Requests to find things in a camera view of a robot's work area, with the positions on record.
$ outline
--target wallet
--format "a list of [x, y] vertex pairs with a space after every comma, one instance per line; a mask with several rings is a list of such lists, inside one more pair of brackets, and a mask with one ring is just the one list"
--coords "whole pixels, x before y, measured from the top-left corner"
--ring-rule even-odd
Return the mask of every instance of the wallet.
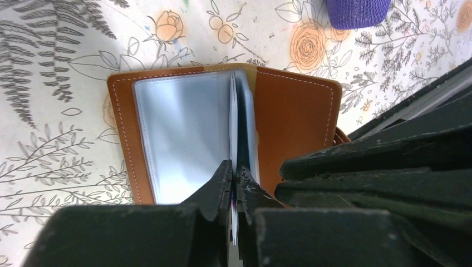
[[283, 161], [349, 142], [336, 127], [336, 81], [232, 63], [107, 80], [136, 204], [177, 204], [223, 160], [271, 195]]

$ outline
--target floral tablecloth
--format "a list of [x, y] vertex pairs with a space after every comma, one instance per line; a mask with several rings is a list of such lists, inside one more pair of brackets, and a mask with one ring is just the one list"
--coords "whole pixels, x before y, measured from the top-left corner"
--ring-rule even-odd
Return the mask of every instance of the floral tablecloth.
[[0, 0], [0, 267], [60, 207], [132, 202], [109, 74], [248, 62], [331, 78], [351, 132], [468, 60], [471, 23], [471, 0], [394, 0], [352, 31], [322, 1]]

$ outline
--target leather cover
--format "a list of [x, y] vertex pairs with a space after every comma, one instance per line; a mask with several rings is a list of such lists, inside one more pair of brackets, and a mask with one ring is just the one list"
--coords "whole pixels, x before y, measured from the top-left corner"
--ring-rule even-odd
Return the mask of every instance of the leather cover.
[[274, 194], [279, 168], [292, 157], [348, 141], [337, 131], [341, 86], [331, 80], [245, 63], [137, 71], [108, 80], [121, 147], [135, 203], [154, 204], [132, 84], [138, 80], [243, 69], [254, 95], [261, 185]]

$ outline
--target purple object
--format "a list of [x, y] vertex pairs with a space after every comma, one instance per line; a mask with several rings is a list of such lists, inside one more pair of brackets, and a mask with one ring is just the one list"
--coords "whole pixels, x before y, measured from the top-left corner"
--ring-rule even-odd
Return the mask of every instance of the purple object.
[[380, 24], [391, 0], [327, 0], [331, 25], [335, 29], [358, 29]]

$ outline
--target orange flower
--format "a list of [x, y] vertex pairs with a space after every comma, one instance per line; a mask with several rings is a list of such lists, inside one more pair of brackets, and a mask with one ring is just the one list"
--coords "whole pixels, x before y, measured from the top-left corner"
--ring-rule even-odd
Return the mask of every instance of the orange flower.
[[472, 23], [472, 1], [465, 1], [459, 9], [457, 17], [458, 32], [466, 32]]
[[164, 11], [156, 22], [156, 36], [164, 42], [173, 41], [182, 36], [184, 25], [177, 13]]
[[344, 41], [349, 36], [350, 33], [351, 33], [350, 29], [345, 31], [343, 29], [335, 29], [331, 27], [331, 38], [338, 42]]
[[110, 95], [107, 95], [105, 101], [103, 103], [103, 113], [104, 113], [104, 121], [105, 123], [115, 129], [116, 131], [116, 122], [115, 122], [115, 114], [113, 113], [113, 107], [111, 106], [111, 99]]
[[318, 23], [299, 26], [290, 42], [290, 57], [302, 72], [316, 68], [325, 55], [325, 35]]

